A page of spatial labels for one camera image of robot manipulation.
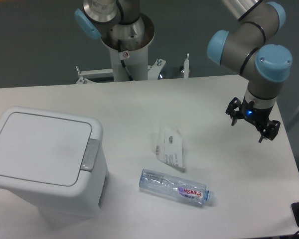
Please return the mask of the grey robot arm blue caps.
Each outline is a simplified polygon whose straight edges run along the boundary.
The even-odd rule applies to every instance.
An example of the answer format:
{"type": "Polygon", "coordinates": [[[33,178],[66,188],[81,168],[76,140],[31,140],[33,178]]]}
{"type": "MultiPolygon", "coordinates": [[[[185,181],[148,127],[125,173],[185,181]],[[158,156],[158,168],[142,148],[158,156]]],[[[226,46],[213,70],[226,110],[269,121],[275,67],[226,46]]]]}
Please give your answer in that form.
{"type": "MultiPolygon", "coordinates": [[[[273,140],[281,124],[269,115],[290,74],[293,57],[285,47],[267,41],[284,25],[285,10],[273,1],[225,0],[223,4],[240,26],[233,33],[216,32],[207,56],[249,82],[243,100],[234,98],[226,114],[232,123],[243,119],[255,126],[261,139],[273,140]]],[[[148,66],[154,25],[141,13],[138,0],[86,0],[74,17],[86,35],[101,39],[108,48],[115,81],[158,78],[148,66]]]]}

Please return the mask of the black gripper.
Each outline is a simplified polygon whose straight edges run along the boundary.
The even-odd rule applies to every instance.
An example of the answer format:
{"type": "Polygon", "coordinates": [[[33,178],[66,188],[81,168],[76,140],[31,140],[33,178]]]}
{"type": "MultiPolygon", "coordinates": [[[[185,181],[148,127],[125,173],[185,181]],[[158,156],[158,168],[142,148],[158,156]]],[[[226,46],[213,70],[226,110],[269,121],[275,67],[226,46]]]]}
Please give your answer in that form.
{"type": "Polygon", "coordinates": [[[274,99],[260,99],[252,95],[245,95],[243,102],[234,97],[229,103],[225,113],[232,120],[231,126],[234,126],[240,119],[253,124],[254,126],[265,126],[260,131],[259,143],[263,140],[274,140],[278,135],[281,122],[270,120],[269,115],[274,106],[274,99]]]}

